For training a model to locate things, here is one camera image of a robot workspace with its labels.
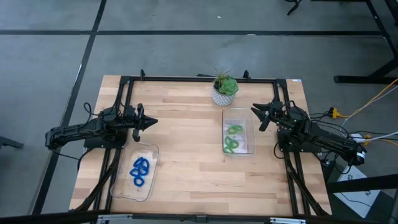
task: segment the gray floor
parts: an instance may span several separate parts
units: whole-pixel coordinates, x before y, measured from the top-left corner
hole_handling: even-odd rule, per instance
[[[0,29],[91,29],[99,4],[100,0],[0,0]],[[374,4],[395,37],[387,7],[383,1]],[[303,1],[287,17],[291,6],[279,0],[108,1],[99,29],[377,29],[362,3]],[[87,40],[87,36],[0,36],[0,135],[25,142],[23,150],[3,147],[0,151],[0,217],[29,213],[49,154],[44,133],[59,125]],[[103,75],[138,75],[141,68],[147,75],[194,76],[228,67],[234,77],[248,69],[252,77],[300,78],[311,113],[335,106],[348,114],[384,86],[338,85],[333,76],[367,75],[391,57],[383,39],[363,37],[97,36],[71,124],[87,118],[83,103],[95,105]],[[396,131],[397,97],[398,91],[392,92],[346,127]],[[70,143],[63,152],[79,156],[82,145]],[[367,149],[366,163],[359,167],[366,175],[396,172],[396,147],[374,142]],[[61,157],[44,212],[68,209],[75,178],[76,162]]]

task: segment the wooden table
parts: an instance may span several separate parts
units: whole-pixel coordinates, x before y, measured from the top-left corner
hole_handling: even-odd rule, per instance
[[[119,80],[117,75],[104,76],[96,113],[112,106]],[[287,80],[287,84],[290,99],[307,110],[301,81]],[[111,212],[292,215],[284,161],[272,152],[277,142],[276,125],[270,123],[262,133],[257,131],[260,122],[255,118],[256,153],[226,156],[221,145],[221,111],[225,107],[215,105],[210,95],[211,83],[134,82],[131,104],[142,103],[145,114],[159,120],[141,132],[141,141],[158,145],[160,160],[150,197],[144,202],[113,198]],[[273,97],[271,84],[240,83],[228,107],[250,108],[252,103],[268,103]],[[129,144],[132,141],[129,135],[123,150],[134,150]],[[103,155],[104,149],[95,149],[82,160],[70,208],[79,206],[96,185]],[[331,213],[319,161],[311,153],[300,155],[306,186]],[[297,186],[295,189],[303,213],[300,191]],[[100,208],[104,207],[106,190]]]

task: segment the black table leg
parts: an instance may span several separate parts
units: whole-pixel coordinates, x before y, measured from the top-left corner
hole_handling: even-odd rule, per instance
[[[344,76],[337,75],[335,76],[336,83],[362,83],[362,84],[390,84],[396,78],[394,77],[384,77],[389,72],[393,71],[398,67],[398,58],[394,58],[391,61],[387,62],[381,68],[377,69],[370,76],[359,77],[359,76]]]
[[[24,147],[23,143],[19,143],[17,141],[0,136],[0,148],[1,146],[11,146],[16,149],[21,149],[22,147]]]

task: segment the succulent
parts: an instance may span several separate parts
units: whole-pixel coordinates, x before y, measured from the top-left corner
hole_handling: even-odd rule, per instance
[[[226,72],[218,74],[215,79],[214,87],[219,93],[227,96],[231,96],[239,90],[236,80],[230,77]]]

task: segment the clear plastic container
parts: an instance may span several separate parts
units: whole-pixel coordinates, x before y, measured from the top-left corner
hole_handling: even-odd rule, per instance
[[[143,157],[148,160],[148,174],[141,176],[144,185],[134,185],[134,177],[130,171],[134,168],[134,162]],[[131,141],[124,147],[121,154],[121,163],[118,176],[111,188],[111,194],[116,198],[129,198],[138,202],[145,201],[150,193],[155,179],[157,161],[159,161],[159,148],[155,144]]]
[[[256,151],[253,112],[244,108],[223,110],[223,152],[250,155]]]

